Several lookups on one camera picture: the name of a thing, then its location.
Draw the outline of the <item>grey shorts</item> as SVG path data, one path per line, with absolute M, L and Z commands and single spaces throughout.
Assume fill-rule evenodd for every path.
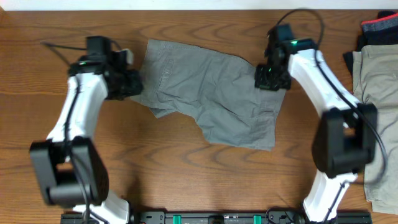
M 256 88 L 255 71 L 234 55 L 151 39 L 140 71 L 144 89 L 131 99 L 157 118 L 191 116 L 210 143 L 270 151 L 285 90 Z

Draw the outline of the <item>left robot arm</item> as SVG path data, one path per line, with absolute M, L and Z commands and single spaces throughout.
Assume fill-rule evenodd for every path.
M 89 36 L 85 55 L 69 62 L 60 45 L 43 45 L 68 65 L 68 91 L 59 119 L 46 140 L 33 142 L 29 155 L 47 205 L 72 208 L 72 223 L 130 223 L 128 201 L 109 189 L 109 176 L 93 138 L 106 100 L 140 95 L 139 72 L 130 69 L 134 55 L 112 46 L 116 41 Z

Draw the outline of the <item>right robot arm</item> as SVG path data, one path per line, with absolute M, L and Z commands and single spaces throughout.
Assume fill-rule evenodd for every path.
M 258 65 L 255 87 L 288 90 L 292 80 L 304 89 L 320 120 L 312 144 L 317 173 L 292 223 L 371 223 L 368 212 L 338 211 L 358 172 L 373 161 L 377 109 L 360 103 L 334 76 L 312 39 L 296 39 L 288 24 L 268 32 L 265 65 Z

